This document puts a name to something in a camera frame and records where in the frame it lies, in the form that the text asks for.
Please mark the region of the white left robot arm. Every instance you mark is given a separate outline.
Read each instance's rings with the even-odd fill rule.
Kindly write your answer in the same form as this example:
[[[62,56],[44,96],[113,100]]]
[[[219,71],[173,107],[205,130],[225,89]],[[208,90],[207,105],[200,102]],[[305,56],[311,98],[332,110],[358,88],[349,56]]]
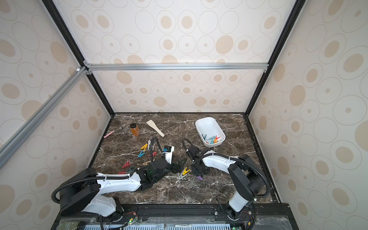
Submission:
[[[103,174],[87,168],[56,188],[51,199],[60,205],[60,214],[64,217],[80,212],[103,217],[121,214],[119,199],[107,197],[107,193],[147,190],[167,174],[181,172],[185,163],[185,158],[172,163],[158,158],[130,174]]]

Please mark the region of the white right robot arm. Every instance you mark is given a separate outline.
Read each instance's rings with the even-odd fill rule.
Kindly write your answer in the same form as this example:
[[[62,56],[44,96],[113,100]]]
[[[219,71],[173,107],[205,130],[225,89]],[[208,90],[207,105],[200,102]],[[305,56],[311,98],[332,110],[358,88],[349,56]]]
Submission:
[[[247,154],[240,157],[226,156],[209,148],[200,150],[194,145],[187,147],[186,153],[192,161],[191,170],[195,176],[202,177],[211,168],[230,175],[236,191],[224,210],[229,219],[239,219],[243,208],[252,205],[256,198],[270,195],[267,177]]]

